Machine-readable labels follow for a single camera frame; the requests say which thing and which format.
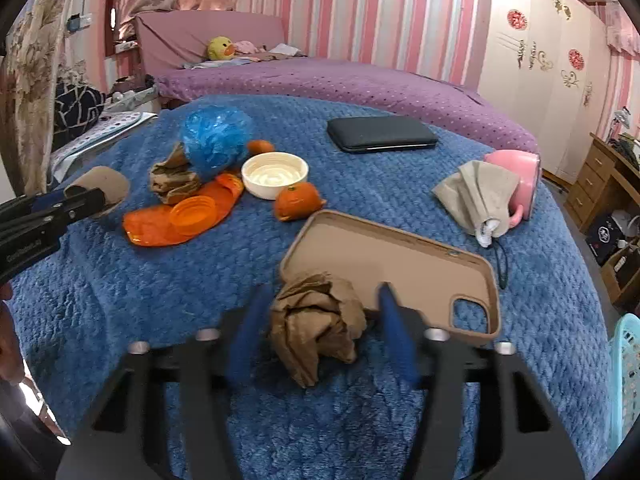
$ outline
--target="purple bed sheet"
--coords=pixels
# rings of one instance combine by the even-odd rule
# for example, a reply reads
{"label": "purple bed sheet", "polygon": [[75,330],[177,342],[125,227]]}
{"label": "purple bed sheet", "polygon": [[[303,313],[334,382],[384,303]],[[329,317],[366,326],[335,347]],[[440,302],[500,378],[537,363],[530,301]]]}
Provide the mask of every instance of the purple bed sheet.
{"label": "purple bed sheet", "polygon": [[496,150],[537,153],[535,137],[476,92],[373,65],[294,58],[226,68],[174,70],[156,78],[163,97],[277,94],[338,101],[415,117]]}

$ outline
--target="human hand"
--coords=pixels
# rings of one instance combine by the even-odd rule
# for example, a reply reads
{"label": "human hand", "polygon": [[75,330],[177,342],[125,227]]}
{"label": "human hand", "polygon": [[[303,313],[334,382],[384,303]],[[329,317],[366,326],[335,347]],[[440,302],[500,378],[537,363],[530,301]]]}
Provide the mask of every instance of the human hand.
{"label": "human hand", "polygon": [[15,335],[14,319],[4,300],[14,296],[8,283],[0,287],[0,378],[18,384],[24,378],[24,365],[18,337]]}

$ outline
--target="screw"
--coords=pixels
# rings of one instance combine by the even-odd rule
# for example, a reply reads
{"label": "screw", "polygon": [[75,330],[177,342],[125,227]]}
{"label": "screw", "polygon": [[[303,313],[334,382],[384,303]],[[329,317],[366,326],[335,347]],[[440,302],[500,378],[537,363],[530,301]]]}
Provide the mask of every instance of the screw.
{"label": "screw", "polygon": [[431,341],[444,342],[449,339],[449,332],[441,328],[428,328],[424,331],[424,336]]}
{"label": "screw", "polygon": [[500,355],[513,355],[516,353],[516,347],[508,341],[500,341],[495,344],[495,351]]}
{"label": "screw", "polygon": [[196,332],[196,341],[215,341],[220,337],[220,330],[216,328],[203,328]]}
{"label": "screw", "polygon": [[144,355],[151,350],[151,346],[146,341],[136,341],[129,345],[129,353],[133,355]]}

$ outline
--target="white bowl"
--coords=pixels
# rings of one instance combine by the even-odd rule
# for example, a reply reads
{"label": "white bowl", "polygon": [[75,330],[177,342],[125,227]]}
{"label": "white bowl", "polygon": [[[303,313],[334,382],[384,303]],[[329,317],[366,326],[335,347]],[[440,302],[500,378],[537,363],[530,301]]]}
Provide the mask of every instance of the white bowl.
{"label": "white bowl", "polygon": [[276,200],[283,189],[306,182],[308,174],[308,164],[291,153],[261,153],[242,165],[242,182],[246,190],[265,200]]}

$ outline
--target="plastic basket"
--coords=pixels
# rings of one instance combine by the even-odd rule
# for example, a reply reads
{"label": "plastic basket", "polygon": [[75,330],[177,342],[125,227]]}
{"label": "plastic basket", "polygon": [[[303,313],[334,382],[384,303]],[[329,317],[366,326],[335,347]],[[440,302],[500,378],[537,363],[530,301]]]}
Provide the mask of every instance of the plastic basket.
{"label": "plastic basket", "polygon": [[640,319],[633,314],[623,316],[609,345],[612,363],[609,452],[613,453],[640,415]]}

